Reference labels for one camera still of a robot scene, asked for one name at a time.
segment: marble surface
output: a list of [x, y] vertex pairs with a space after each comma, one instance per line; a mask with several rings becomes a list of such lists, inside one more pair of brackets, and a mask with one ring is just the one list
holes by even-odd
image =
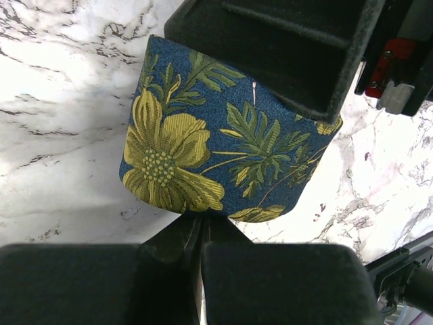
[[[177, 217], [136, 200], [118, 166], [147, 38], [181, 2], [0, 1], [0, 246], [143, 242]], [[413, 118], [374, 106], [350, 93], [292, 212], [237, 226], [364, 262], [432, 231], [433, 106]]]

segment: red component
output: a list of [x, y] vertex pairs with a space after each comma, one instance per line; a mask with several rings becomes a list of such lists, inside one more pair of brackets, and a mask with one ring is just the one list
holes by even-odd
[[373, 76], [365, 90], [365, 95], [373, 98], [381, 98], [388, 80], [385, 80], [389, 65], [392, 60], [407, 61], [413, 53], [416, 41], [410, 39], [389, 40], [380, 56], [379, 62], [374, 69]]

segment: floral pattern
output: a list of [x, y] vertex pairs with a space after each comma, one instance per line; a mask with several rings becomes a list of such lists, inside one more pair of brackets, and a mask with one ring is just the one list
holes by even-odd
[[120, 178], [166, 210], [269, 221], [293, 209], [341, 126], [302, 118], [240, 71], [151, 37]]

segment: floral fabric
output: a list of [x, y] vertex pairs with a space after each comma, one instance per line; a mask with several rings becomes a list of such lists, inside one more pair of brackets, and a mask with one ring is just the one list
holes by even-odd
[[268, 221], [294, 208], [341, 125], [302, 118], [242, 72], [151, 37], [120, 178], [176, 213]]

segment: blue cloth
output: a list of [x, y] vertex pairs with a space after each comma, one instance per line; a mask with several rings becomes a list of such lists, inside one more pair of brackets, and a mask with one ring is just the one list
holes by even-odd
[[268, 221], [294, 208], [341, 125], [303, 118], [241, 71], [150, 37], [120, 178], [163, 209]]

